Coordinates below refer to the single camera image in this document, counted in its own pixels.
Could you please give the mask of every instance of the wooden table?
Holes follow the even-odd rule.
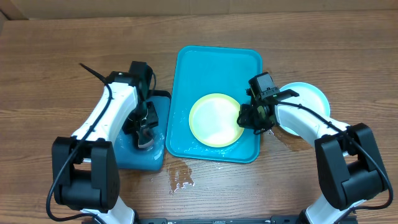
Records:
[[[53,223],[45,213],[52,143],[80,127],[103,91],[78,62],[104,75],[148,62],[157,88],[171,91],[186,45],[254,49],[277,85],[318,86],[335,119],[372,128],[398,190],[397,11],[10,21],[0,36],[0,222]],[[321,193],[315,153],[274,133],[262,136],[251,164],[166,154],[160,172],[121,170],[121,197],[141,217],[298,214]],[[186,180],[195,186],[173,192]],[[386,200],[384,192],[367,204]],[[76,213],[52,208],[58,216]],[[360,223],[396,223],[397,208],[360,211]]]

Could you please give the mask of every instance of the plate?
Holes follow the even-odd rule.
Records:
[[[326,98],[325,94],[323,94],[322,91],[317,87],[308,83],[295,82],[283,86],[282,88],[280,88],[280,91],[288,89],[296,91],[300,96],[290,97],[284,100],[285,102],[296,104],[301,103],[303,106],[306,106],[317,113],[330,116],[330,104],[328,98]],[[280,127],[288,133],[298,136],[298,134],[290,128],[287,128],[283,125],[281,125]]]
[[[192,106],[189,127],[194,137],[207,146],[229,146],[243,133],[236,122],[239,110],[240,104],[230,96],[206,95]]]

